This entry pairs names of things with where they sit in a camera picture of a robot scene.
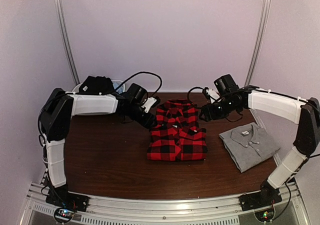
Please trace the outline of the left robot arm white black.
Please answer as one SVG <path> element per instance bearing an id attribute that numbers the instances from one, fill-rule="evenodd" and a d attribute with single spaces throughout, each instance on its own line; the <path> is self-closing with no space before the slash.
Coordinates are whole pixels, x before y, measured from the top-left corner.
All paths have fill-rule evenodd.
<path id="1" fill-rule="evenodd" d="M 120 114 L 129 117 L 146 129 L 156 124 L 150 112 L 160 103 L 157 96 L 145 97 L 146 90 L 134 84 L 128 91 L 65 91 L 55 88 L 38 116 L 39 141 L 43 147 L 43 160 L 48 170 L 50 193 L 61 207 L 72 203 L 65 175 L 65 142 L 72 118 Z"/>

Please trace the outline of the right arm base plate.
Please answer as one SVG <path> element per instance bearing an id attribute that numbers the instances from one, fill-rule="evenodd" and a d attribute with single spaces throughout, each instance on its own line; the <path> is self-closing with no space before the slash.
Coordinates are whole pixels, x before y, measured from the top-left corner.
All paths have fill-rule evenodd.
<path id="1" fill-rule="evenodd" d="M 282 201 L 282 197 L 279 194 L 276 194 L 271 198 L 262 198 L 262 193 L 260 191 L 244 193 L 239 196 L 238 199 L 243 212 L 271 206 L 274 203 L 280 203 Z"/>

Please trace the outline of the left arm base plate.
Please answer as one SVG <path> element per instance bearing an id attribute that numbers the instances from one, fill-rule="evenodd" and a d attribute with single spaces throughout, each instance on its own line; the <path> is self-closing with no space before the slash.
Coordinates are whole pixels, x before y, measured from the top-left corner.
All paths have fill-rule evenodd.
<path id="1" fill-rule="evenodd" d="M 86 212 L 89 204 L 89 197 L 65 191 L 48 192 L 45 202 L 57 207 L 67 208 L 76 212 Z"/>

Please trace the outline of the red black plaid shirt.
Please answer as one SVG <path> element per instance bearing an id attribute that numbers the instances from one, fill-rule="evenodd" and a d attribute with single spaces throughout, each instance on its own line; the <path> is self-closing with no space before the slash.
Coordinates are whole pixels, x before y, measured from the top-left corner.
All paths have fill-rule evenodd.
<path id="1" fill-rule="evenodd" d="M 156 109 L 150 129 L 147 159 L 151 161 L 201 161 L 207 158 L 207 130 L 199 127 L 198 110 L 186 99 L 171 99 Z"/>

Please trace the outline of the white plastic laundry basket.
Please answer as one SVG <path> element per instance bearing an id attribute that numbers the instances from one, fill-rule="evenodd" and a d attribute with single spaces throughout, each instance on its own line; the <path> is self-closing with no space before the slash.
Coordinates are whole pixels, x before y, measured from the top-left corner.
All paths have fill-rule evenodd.
<path id="1" fill-rule="evenodd" d="M 115 91 L 117 93 L 121 94 L 126 90 L 126 85 L 125 84 L 121 85 L 121 83 L 122 83 L 121 80 L 112 79 L 111 81 L 112 81 L 113 87 L 114 87 L 114 89 L 115 89 Z M 82 83 L 76 85 L 72 89 L 72 91 L 78 93 L 79 92 L 79 88 L 81 87 L 81 85 L 82 85 Z"/>

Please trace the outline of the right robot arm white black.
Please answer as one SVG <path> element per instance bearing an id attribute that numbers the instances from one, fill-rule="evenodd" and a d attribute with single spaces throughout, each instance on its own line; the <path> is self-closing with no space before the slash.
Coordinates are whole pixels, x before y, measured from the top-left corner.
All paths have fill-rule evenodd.
<path id="1" fill-rule="evenodd" d="M 204 88 L 210 102 L 200 118 L 206 122 L 227 119 L 231 112 L 250 110 L 255 122 L 222 132 L 219 136 L 240 172 L 276 157 L 277 165 L 256 195 L 259 205 L 268 205 L 276 191 L 292 179 L 315 156 L 320 143 L 320 104 L 256 86 L 222 86 L 215 92 Z"/>

